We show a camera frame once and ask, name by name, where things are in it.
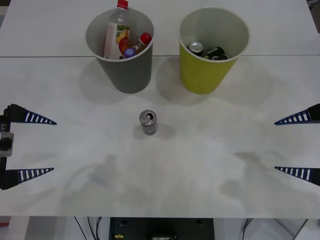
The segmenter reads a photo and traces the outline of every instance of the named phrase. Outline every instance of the bottle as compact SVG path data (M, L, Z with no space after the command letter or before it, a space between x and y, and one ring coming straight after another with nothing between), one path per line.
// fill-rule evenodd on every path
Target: bottle
M139 40L136 42L133 42L132 45L130 45L130 48L133 48L135 50L135 54L141 53L145 48L148 46L148 44L151 42L152 37L149 33L144 32L140 37Z
M126 50L124 50L124 57L126 59L131 58L133 56L136 55L136 50L134 48L127 48Z
M123 59L128 47L130 26L128 21L128 2L118 0L115 12L111 15L105 35L103 57L106 59Z

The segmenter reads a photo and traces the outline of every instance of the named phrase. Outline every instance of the can lid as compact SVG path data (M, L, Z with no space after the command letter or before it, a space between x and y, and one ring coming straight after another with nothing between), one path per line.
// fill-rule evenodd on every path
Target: can lid
M127 48L126 50L124 50L124 57L126 59L131 58L133 56L136 55L136 50L134 48Z
M128 10L128 1L126 1L126 0L118 0L117 7Z
M201 53L204 50L204 46L201 42L193 41L188 46L189 50L193 53Z
M142 44L148 45L151 42L152 37L150 36L149 33L144 32L139 39Z
M151 110L144 110L140 114L140 122L143 126L152 126L157 121L156 114Z

